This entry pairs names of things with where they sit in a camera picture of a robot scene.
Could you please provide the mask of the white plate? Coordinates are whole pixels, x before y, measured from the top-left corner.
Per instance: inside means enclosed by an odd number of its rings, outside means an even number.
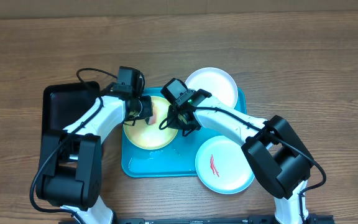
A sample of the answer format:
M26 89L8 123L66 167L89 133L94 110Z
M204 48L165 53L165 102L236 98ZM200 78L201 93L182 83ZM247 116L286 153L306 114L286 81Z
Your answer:
M224 70L205 67L193 72L185 81L188 88L206 90L226 106L235 108L238 89L234 79Z

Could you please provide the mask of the yellow-green rimmed plate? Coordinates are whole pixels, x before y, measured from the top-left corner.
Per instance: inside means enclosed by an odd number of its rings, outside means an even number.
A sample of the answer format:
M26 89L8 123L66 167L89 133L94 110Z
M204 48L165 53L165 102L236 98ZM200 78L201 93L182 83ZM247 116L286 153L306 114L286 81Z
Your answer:
M168 145L176 137L178 130L172 128L159 129L160 123L167 117L170 103L160 96L152 96L154 123L147 124L145 120L138 120L134 126L124 125L124 132L128 140L135 146L155 150Z

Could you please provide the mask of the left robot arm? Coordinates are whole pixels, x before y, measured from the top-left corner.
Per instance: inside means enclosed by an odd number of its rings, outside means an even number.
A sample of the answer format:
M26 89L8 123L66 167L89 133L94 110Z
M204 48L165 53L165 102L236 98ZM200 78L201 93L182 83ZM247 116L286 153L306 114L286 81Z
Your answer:
M46 87L38 171L31 183L32 206L45 213L69 213L78 223L114 223L103 202L102 143L125 121L151 116L142 81L96 82Z

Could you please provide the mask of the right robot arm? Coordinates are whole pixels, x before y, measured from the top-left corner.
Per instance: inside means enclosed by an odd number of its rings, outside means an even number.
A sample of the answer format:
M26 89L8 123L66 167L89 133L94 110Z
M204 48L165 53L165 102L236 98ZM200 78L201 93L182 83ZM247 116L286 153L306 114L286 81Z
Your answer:
M163 88L170 103L165 122L187 136L207 128L237 143L259 184L275 199L279 223L306 223L305 192L313 156L287 120L270 120L236 111L205 90Z

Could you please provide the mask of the green and pink sponge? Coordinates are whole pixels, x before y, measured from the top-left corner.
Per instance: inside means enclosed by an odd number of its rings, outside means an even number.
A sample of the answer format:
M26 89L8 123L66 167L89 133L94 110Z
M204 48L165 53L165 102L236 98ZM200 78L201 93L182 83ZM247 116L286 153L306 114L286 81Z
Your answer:
M153 109L152 110L152 116L150 117L147 117L145 119L145 122L148 124L148 125L153 125L156 123L156 120L157 120L157 111L156 109Z

